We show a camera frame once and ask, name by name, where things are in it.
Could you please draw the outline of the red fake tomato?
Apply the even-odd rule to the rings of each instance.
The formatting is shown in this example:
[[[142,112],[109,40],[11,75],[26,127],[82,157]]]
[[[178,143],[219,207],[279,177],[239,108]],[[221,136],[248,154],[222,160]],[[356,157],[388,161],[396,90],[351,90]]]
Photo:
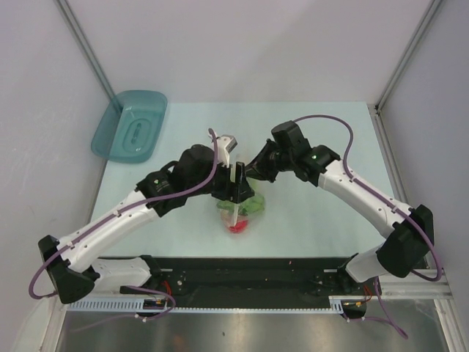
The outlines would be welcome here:
[[[228,231],[232,234],[240,234],[248,227],[248,220],[239,220],[235,225],[229,226]]]

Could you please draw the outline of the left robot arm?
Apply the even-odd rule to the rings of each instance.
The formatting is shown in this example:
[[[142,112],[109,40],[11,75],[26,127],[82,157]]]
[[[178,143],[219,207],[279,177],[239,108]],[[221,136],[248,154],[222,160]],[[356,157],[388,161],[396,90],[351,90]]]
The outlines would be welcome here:
[[[180,159],[149,173],[125,199],[82,229],[60,239],[42,238],[39,249],[45,269],[63,304],[90,293],[154,293],[163,280],[150,255],[127,260],[101,258],[126,235],[185,205],[188,198],[209,194],[221,201],[241,203],[254,196],[244,165],[230,164],[236,146],[227,136],[216,145],[195,144]]]

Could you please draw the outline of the clear polka dot zip bag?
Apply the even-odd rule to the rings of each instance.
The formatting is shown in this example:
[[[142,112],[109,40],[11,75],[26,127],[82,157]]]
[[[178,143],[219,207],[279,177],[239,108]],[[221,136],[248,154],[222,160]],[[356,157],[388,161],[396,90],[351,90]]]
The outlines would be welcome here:
[[[256,181],[246,175],[246,165],[240,160],[229,167],[227,195],[215,199],[222,224],[232,235],[245,232],[265,212],[265,196],[256,189]]]

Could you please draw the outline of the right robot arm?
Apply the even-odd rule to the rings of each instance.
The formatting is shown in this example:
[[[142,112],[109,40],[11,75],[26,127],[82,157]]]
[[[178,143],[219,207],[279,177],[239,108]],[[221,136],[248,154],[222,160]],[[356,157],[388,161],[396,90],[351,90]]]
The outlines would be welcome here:
[[[357,293],[376,276],[405,278],[416,272],[434,248],[433,214],[428,207],[413,208],[371,186],[348,167],[344,155],[325,145],[311,146],[294,121],[277,125],[271,133],[272,139],[246,167],[247,177],[272,183],[278,173],[293,172],[347,203],[385,239],[339,268],[338,285],[344,293]]]

